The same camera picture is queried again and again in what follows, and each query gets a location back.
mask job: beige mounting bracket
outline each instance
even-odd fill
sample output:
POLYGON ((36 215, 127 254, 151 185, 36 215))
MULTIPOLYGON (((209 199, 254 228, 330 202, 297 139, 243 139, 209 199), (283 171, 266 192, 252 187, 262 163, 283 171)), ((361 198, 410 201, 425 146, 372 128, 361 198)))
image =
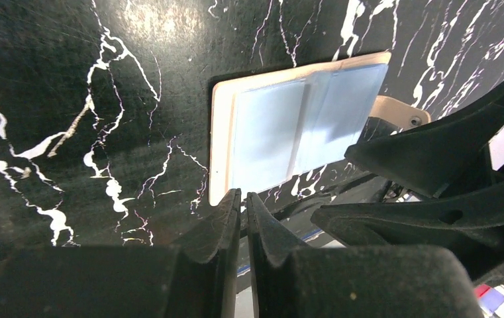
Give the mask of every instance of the beige mounting bracket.
POLYGON ((376 97, 369 117, 383 119, 405 131, 431 122, 431 116, 426 111, 381 95, 376 97))

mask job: screw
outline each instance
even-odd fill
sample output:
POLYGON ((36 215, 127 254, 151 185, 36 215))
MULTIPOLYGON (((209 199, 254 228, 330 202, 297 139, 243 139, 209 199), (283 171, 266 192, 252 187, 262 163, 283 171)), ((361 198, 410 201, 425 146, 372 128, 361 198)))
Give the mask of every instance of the screw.
POLYGON ((410 125, 412 125, 412 127, 421 126, 421 118, 419 118, 418 116, 411 117, 410 125))

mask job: hole in black plastic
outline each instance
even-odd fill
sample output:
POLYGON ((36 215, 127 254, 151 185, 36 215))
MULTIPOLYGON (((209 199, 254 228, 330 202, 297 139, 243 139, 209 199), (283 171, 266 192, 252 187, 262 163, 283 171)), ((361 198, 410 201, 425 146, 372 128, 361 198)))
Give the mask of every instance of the hole in black plastic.
POLYGON ((461 210, 447 211, 439 217, 439 221, 446 223, 446 224, 449 224, 449 225, 453 225, 456 221, 458 221, 460 219, 462 219, 462 211, 461 210))

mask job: black curved plastic part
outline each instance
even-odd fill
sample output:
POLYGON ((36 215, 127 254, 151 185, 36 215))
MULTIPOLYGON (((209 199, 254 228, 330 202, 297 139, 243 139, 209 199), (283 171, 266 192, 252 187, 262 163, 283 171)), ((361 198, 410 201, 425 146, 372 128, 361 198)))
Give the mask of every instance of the black curved plastic part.
MULTIPOLYGON (((212 213, 208 217, 173 242, 180 245, 192 261, 199 263, 199 267, 211 269, 209 273, 199 268, 191 271, 194 280, 210 275, 209 291, 204 291, 209 294, 211 306, 210 312, 203 313, 206 317, 234 316, 241 196, 240 189, 229 190, 216 207, 210 207, 212 213)), ((187 287, 191 284, 188 280, 179 288, 190 293, 187 287)))
POLYGON ((273 317, 270 309, 273 310, 275 300, 276 303, 281 301, 279 290, 274 288, 277 285, 276 268, 285 262, 293 249, 309 245, 275 219, 256 193, 248 193, 246 211, 254 312, 256 317, 273 317))
POLYGON ((311 220, 345 245, 446 247, 475 282, 504 263, 504 182, 424 202, 327 205, 311 220))
POLYGON ((246 203, 255 317, 480 313, 464 268, 444 248, 309 248, 272 217, 255 193, 246 203))
POLYGON ((345 157, 427 197, 440 197, 504 125, 504 81, 467 107, 406 132, 359 142, 345 157))
POLYGON ((20 250, 0 266, 0 317, 234 317, 240 190, 175 245, 20 250))

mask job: black marble surface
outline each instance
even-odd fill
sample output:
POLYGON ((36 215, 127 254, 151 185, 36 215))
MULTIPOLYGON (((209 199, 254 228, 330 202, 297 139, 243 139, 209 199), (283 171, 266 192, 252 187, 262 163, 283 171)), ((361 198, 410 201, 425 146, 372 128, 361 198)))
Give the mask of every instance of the black marble surface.
MULTIPOLYGON (((216 82, 382 50, 381 94, 441 118, 504 79, 504 0, 0 0, 0 261, 171 242, 204 216, 216 82)), ((277 211, 357 174, 338 162, 262 198, 277 211)))

